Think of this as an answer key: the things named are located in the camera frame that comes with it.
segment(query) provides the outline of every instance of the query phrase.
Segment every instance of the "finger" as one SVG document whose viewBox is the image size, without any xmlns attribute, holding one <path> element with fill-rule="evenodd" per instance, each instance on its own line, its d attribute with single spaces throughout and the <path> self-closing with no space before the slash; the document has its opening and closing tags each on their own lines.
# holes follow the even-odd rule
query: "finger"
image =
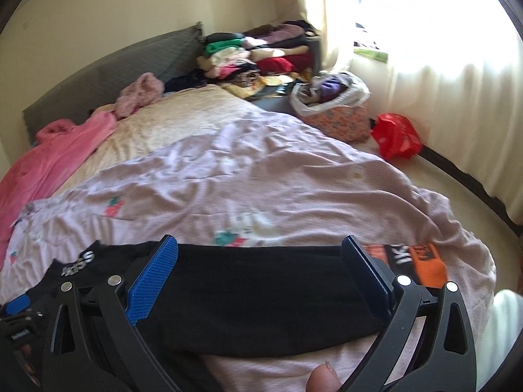
<svg viewBox="0 0 523 392">
<path fill-rule="evenodd" d="M 22 354 L 24 354 L 25 356 L 31 355 L 31 345 L 25 344 L 20 349 L 22 350 Z"/>
<path fill-rule="evenodd" d="M 325 361 L 325 364 L 312 370 L 305 392 L 336 392 L 341 385 L 338 375 L 329 362 Z"/>
</svg>

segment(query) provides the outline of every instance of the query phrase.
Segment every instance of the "pink cloth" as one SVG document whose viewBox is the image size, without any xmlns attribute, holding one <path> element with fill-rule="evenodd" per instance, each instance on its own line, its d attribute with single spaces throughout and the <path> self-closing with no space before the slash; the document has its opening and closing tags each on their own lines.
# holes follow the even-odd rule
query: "pink cloth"
<svg viewBox="0 0 523 392">
<path fill-rule="evenodd" d="M 264 36 L 259 39 L 245 37 L 242 41 L 242 47 L 249 49 L 259 45 L 279 43 L 283 40 L 289 40 L 291 38 L 299 37 L 304 33 L 305 31 L 301 26 L 287 25 L 286 23 L 284 23 L 282 25 L 279 25 L 277 29 L 275 31 L 272 31 L 268 36 Z"/>
<path fill-rule="evenodd" d="M 229 60 L 227 62 L 227 64 L 225 65 L 220 65 L 220 66 L 213 66 L 210 70 L 208 70 L 207 72 L 205 72 L 205 76 L 207 78 L 219 78 L 219 79 L 223 79 L 225 78 L 227 75 L 230 74 L 230 72 L 226 75 L 226 76 L 223 76 L 222 75 L 222 69 L 224 67 L 234 67 L 234 66 L 239 66 L 239 65 L 243 65 L 245 63 L 254 63 L 252 60 L 250 59 L 247 59 L 245 57 L 240 57 L 238 59 L 234 59 L 234 60 Z"/>
<path fill-rule="evenodd" d="M 18 159 L 0 182 L 0 269 L 14 226 L 25 204 L 51 196 L 116 129 L 110 112 L 82 125 L 54 121 L 36 134 L 38 146 Z"/>
<path fill-rule="evenodd" d="M 224 66 L 222 70 L 220 71 L 219 79 L 227 78 L 230 74 L 233 72 L 236 72 L 238 69 L 240 69 L 237 66 Z"/>
<path fill-rule="evenodd" d="M 164 83 L 154 74 L 147 72 L 125 87 L 114 104 L 114 114 L 121 120 L 136 113 L 139 109 L 156 103 L 161 99 Z"/>
</svg>

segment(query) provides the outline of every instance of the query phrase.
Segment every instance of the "red plastic bag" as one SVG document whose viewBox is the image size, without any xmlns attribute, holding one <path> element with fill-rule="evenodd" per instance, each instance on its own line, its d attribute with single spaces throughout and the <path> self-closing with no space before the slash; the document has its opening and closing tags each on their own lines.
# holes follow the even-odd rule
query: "red plastic bag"
<svg viewBox="0 0 523 392">
<path fill-rule="evenodd" d="M 409 119 L 396 113 L 378 115 L 378 122 L 371 134 L 378 142 L 380 154 L 385 160 L 394 156 L 408 159 L 423 148 Z"/>
</svg>

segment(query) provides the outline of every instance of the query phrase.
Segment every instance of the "metal rivet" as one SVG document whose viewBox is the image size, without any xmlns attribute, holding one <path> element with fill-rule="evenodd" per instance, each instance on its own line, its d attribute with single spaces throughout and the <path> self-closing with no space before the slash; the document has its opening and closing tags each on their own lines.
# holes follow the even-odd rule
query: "metal rivet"
<svg viewBox="0 0 523 392">
<path fill-rule="evenodd" d="M 71 290 L 73 287 L 73 284 L 71 282 L 65 282 L 65 283 L 62 283 L 62 285 L 60 286 L 60 290 L 62 290 L 62 292 L 68 292 L 69 290 Z"/>
<path fill-rule="evenodd" d="M 447 282 L 447 289 L 449 289 L 451 292 L 457 292 L 458 285 L 454 282 Z"/>
<path fill-rule="evenodd" d="M 411 278 L 408 275 L 399 275 L 397 278 L 397 282 L 401 284 L 402 286 L 408 286 L 412 283 Z"/>
<path fill-rule="evenodd" d="M 112 275 L 111 277 L 109 277 L 109 280 L 107 280 L 107 282 L 109 283 L 110 286 L 117 286 L 120 284 L 121 281 L 122 281 L 122 277 L 120 277 L 117 274 Z"/>
</svg>

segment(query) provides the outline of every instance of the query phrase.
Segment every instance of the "folded clothes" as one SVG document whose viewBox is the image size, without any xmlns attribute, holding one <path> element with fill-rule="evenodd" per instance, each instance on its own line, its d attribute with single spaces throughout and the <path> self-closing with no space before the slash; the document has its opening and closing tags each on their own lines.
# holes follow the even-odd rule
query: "folded clothes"
<svg viewBox="0 0 523 392">
<path fill-rule="evenodd" d="M 243 34 L 234 34 L 231 32 L 215 32 L 214 34 L 207 35 L 205 44 L 217 43 L 218 41 L 241 40 L 244 36 Z"/>
<path fill-rule="evenodd" d="M 283 57 L 294 54 L 304 54 L 309 51 L 306 45 L 301 45 L 295 48 L 258 48 L 250 52 L 249 58 L 258 63 L 260 60 L 268 59 L 270 57 Z"/>
<path fill-rule="evenodd" d="M 210 57 L 212 54 L 223 50 L 228 47 L 239 48 L 242 46 L 242 39 L 238 40 L 228 40 L 228 41 L 217 41 L 215 43 L 210 43 L 205 46 L 205 55 Z"/>
<path fill-rule="evenodd" d="M 294 81 L 288 75 L 271 75 L 267 77 L 261 77 L 261 80 L 265 82 L 266 86 L 277 87 L 284 84 L 289 84 Z"/>
<path fill-rule="evenodd" d="M 260 77 L 259 70 L 248 70 L 237 74 L 234 78 L 230 79 L 229 82 L 240 87 L 250 87 L 257 82 Z"/>
<path fill-rule="evenodd" d="M 262 25 L 262 26 L 258 26 L 253 29 L 249 29 L 248 31 L 245 31 L 243 33 L 243 35 L 249 36 L 252 38 L 260 38 L 260 37 L 270 34 L 272 31 L 275 31 L 275 30 L 276 30 L 276 28 L 272 25 Z"/>
<path fill-rule="evenodd" d="M 224 66 L 223 68 L 220 68 L 220 75 L 218 79 L 225 79 L 237 70 L 240 70 L 240 68 L 235 65 Z"/>
<path fill-rule="evenodd" d="M 220 79 L 223 79 L 222 70 L 223 70 L 223 68 L 225 68 L 227 66 L 242 68 L 243 70 L 241 72 L 245 72 L 248 69 L 258 69 L 258 66 L 252 60 L 245 59 L 243 57 L 239 57 L 238 59 L 234 59 L 234 60 L 229 61 L 224 66 L 215 66 L 215 67 L 213 67 L 213 69 L 205 72 L 205 76 L 207 78 L 220 78 Z"/>
<path fill-rule="evenodd" d="M 307 36 L 316 36 L 317 35 L 314 27 L 309 22 L 306 22 L 305 20 L 300 19 L 297 21 L 285 21 L 284 23 L 286 23 L 287 25 L 298 25 L 298 26 L 302 27 L 303 30 L 305 31 L 305 35 L 307 35 Z"/>
<path fill-rule="evenodd" d="M 307 45 L 307 36 L 305 34 L 300 35 L 295 38 L 289 38 L 288 40 L 278 41 L 277 43 L 267 44 L 262 47 L 255 47 L 255 48 L 264 48 L 264 47 L 294 48 L 294 47 L 299 47 L 300 45 Z"/>
<path fill-rule="evenodd" d="M 200 69 L 205 70 L 205 72 L 209 72 L 215 67 L 230 65 L 233 60 L 247 59 L 248 57 L 249 52 L 247 50 L 228 47 L 214 53 L 211 57 L 198 56 L 196 58 L 196 62 Z M 218 76 L 219 73 L 212 76 L 211 78 L 218 78 Z"/>
<path fill-rule="evenodd" d="M 258 67 L 262 74 L 286 74 L 288 72 L 303 72 L 307 68 L 312 68 L 313 64 L 312 53 L 304 53 L 263 59 L 258 62 Z"/>
<path fill-rule="evenodd" d="M 209 83 L 202 69 L 194 69 L 187 75 L 171 78 L 165 83 L 165 93 L 186 90 L 187 88 L 203 87 Z"/>
<path fill-rule="evenodd" d="M 251 36 L 246 36 L 242 41 L 242 46 L 249 49 L 259 45 L 269 45 L 277 43 L 283 40 L 289 40 L 292 38 L 299 37 L 304 35 L 305 31 L 302 27 L 298 25 L 278 25 L 276 30 L 270 32 L 268 35 L 263 36 L 259 39 L 253 38 Z"/>
<path fill-rule="evenodd" d="M 228 66 L 225 66 L 224 68 L 220 68 L 221 72 L 220 72 L 219 79 L 224 80 L 224 81 L 230 81 L 230 80 L 234 79 L 236 76 L 238 76 L 239 74 L 241 74 L 243 72 L 248 72 L 249 70 L 250 71 L 254 70 L 256 72 L 260 72 L 260 68 L 258 68 L 258 65 L 256 65 L 255 63 L 252 63 L 251 61 L 249 61 L 249 62 L 250 63 L 244 63 L 241 65 L 228 65 Z"/>
<path fill-rule="evenodd" d="M 246 99 L 247 97 L 251 97 L 265 87 L 265 83 L 261 79 L 254 82 L 249 87 L 240 87 L 236 84 L 231 84 L 230 82 L 222 82 L 218 85 L 224 90 L 229 91 L 229 93 L 231 93 L 232 95 L 239 97 L 240 99 Z"/>
</svg>

